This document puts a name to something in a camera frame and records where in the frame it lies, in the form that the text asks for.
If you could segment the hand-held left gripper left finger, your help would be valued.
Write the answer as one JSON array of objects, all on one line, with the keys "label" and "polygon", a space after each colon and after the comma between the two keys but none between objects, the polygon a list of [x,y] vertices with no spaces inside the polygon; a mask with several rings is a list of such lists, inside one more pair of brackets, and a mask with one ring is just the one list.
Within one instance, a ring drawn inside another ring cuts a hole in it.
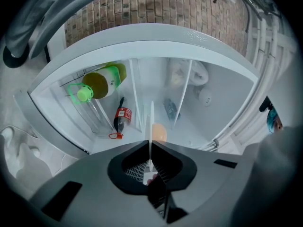
[{"label": "hand-held left gripper left finger", "polygon": [[69,227],[161,227],[148,188],[125,169],[148,158],[148,141],[79,159],[43,184],[30,203]]}]

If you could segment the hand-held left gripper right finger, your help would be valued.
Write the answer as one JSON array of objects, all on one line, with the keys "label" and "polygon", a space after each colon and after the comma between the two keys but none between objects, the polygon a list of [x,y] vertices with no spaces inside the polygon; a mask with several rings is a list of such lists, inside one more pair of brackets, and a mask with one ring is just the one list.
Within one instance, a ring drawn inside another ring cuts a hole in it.
[{"label": "hand-held left gripper right finger", "polygon": [[152,160],[169,172],[165,218],[154,227],[231,227],[236,204],[251,173],[251,148],[242,155],[153,142]]}]

